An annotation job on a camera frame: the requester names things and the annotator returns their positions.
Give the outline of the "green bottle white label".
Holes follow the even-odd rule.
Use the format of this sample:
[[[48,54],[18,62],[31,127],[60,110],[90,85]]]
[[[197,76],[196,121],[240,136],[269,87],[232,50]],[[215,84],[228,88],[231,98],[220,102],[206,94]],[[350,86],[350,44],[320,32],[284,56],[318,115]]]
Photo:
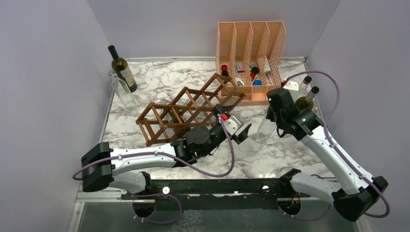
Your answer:
[[[319,87],[312,87],[310,92],[303,97],[300,97],[296,100],[295,106],[299,112],[303,110],[312,110],[314,107],[313,99],[316,97],[316,95],[319,93],[320,88]]]

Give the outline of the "dark green wine bottle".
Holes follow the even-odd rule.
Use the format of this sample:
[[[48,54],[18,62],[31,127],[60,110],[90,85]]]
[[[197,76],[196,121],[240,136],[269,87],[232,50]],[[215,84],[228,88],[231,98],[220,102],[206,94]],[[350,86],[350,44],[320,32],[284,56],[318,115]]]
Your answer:
[[[127,61],[118,55],[114,45],[109,45],[108,51],[110,52],[113,59],[111,62],[113,71],[121,80],[123,80],[127,84],[128,89],[131,93],[135,92],[137,90],[137,84]]]

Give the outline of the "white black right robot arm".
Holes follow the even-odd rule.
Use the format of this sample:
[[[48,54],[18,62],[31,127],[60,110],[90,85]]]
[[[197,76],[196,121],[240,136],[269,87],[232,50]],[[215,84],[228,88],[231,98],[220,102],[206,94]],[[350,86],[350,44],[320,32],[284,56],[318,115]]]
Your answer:
[[[267,92],[267,118],[277,129],[292,135],[313,151],[337,179],[331,182],[291,169],[280,177],[278,190],[286,197],[304,193],[331,204],[346,220],[355,222],[365,215],[383,192],[388,182],[363,169],[332,136],[311,110],[298,111],[289,90],[276,88]]]

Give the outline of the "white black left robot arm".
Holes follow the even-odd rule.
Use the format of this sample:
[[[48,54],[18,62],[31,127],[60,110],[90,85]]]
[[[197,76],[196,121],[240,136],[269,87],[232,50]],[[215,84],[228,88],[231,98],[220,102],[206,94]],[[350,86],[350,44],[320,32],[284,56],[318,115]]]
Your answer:
[[[127,190],[144,199],[153,192],[150,174],[144,171],[148,168],[188,166],[210,177],[225,177],[233,167],[224,174],[211,174],[193,164],[227,141],[231,164],[234,165],[232,142],[239,145],[246,140],[251,125],[245,126],[241,119],[230,114],[231,108],[216,105],[216,122],[212,128],[195,126],[182,138],[160,146],[120,149],[111,148],[108,142],[100,142],[81,158],[82,168],[73,174],[73,179],[82,182],[84,192],[97,192],[110,187]]]

